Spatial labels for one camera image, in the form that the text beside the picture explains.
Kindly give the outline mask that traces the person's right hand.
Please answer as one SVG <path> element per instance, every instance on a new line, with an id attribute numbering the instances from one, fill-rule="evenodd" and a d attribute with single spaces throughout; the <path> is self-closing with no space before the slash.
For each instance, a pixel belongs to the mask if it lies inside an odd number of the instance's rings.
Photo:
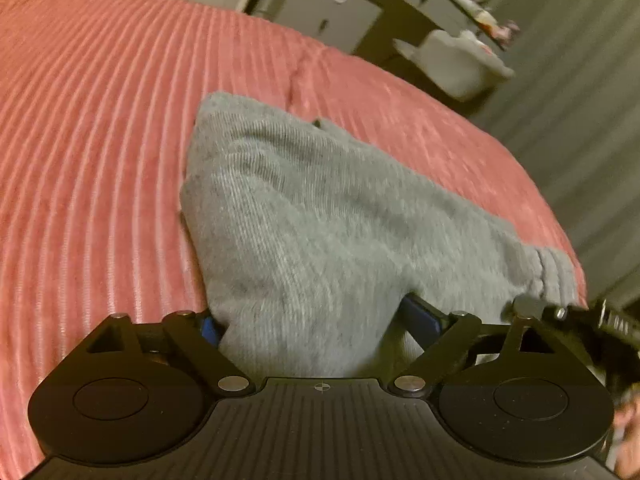
<path id="1" fill-rule="evenodd" d="M 622 405 L 614 416 L 614 428 L 622 433 L 615 461 L 615 472 L 621 479 L 639 478 L 639 418 L 638 398 Z"/>

